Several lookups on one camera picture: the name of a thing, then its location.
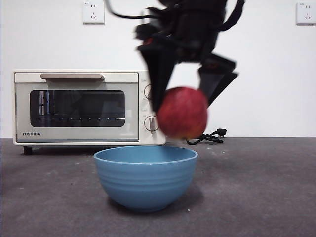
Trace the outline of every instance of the blue bowl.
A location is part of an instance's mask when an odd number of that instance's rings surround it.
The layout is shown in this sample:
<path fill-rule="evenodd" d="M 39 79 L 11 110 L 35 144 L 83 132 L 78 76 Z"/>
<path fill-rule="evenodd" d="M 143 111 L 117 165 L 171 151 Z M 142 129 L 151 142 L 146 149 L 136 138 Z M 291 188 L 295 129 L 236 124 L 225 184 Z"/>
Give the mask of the blue bowl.
<path fill-rule="evenodd" d="M 164 209 L 192 181 L 198 154 L 179 147 L 128 146 L 94 154 L 100 182 L 115 202 L 137 212 Z"/>

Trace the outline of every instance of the power cord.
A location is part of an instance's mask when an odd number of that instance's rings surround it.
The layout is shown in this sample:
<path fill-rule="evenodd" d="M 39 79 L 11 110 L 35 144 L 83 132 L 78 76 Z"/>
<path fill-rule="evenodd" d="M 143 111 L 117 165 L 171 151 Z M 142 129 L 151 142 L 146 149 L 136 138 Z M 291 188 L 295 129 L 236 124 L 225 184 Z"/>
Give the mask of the power cord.
<path fill-rule="evenodd" d="M 107 10 L 112 13 L 115 16 L 121 17 L 121 18 L 125 18 L 125 19 L 145 19 L 145 18 L 159 18 L 157 16 L 153 16 L 153 15 L 144 15 L 144 16 L 126 16 L 126 15 L 121 15 L 121 14 L 117 14 L 115 13 L 110 5 L 110 1 L 109 0 L 104 0 L 105 2 L 105 6 L 107 7 Z"/>
<path fill-rule="evenodd" d="M 187 139 L 187 143 L 189 145 L 196 145 L 197 143 L 203 141 L 203 140 L 207 140 L 207 141 L 210 141 L 210 142 L 217 142 L 217 143 L 223 143 L 224 141 L 223 140 L 220 140 L 220 138 L 224 138 L 224 136 L 226 135 L 227 133 L 227 130 L 226 129 L 222 129 L 222 128 L 219 128 L 216 132 L 213 132 L 211 134 L 202 134 L 200 137 L 196 138 L 195 140 L 196 141 L 190 141 L 189 139 Z"/>

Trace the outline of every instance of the oven window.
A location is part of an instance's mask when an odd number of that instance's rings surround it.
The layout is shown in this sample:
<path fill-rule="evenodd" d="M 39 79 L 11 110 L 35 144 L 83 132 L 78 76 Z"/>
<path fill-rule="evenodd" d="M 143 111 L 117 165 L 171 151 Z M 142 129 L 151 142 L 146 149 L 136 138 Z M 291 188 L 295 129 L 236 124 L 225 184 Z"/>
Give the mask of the oven window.
<path fill-rule="evenodd" d="M 119 90 L 33 90 L 33 127 L 122 127 L 125 96 Z"/>

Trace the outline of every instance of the apple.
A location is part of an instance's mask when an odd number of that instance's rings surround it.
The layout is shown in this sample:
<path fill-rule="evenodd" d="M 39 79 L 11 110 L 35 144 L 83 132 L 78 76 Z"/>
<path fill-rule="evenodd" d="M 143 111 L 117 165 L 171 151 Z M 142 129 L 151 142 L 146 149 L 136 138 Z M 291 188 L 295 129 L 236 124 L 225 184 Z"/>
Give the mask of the apple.
<path fill-rule="evenodd" d="M 171 138 L 192 139 L 203 134 L 207 123 L 208 101 L 201 90 L 176 87 L 166 91 L 158 110 L 161 131 Z"/>

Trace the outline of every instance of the wall outlet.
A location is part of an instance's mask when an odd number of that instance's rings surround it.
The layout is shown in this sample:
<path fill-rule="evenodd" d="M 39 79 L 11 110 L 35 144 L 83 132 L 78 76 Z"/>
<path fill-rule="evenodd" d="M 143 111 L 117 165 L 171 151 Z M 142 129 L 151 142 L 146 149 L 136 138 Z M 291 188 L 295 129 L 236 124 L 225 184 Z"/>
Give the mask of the wall outlet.
<path fill-rule="evenodd" d="M 84 24 L 104 24 L 104 2 L 103 0 L 90 0 L 83 3 Z"/>
<path fill-rule="evenodd" d="M 316 25 L 316 1 L 300 1 L 296 4 L 296 24 Z"/>

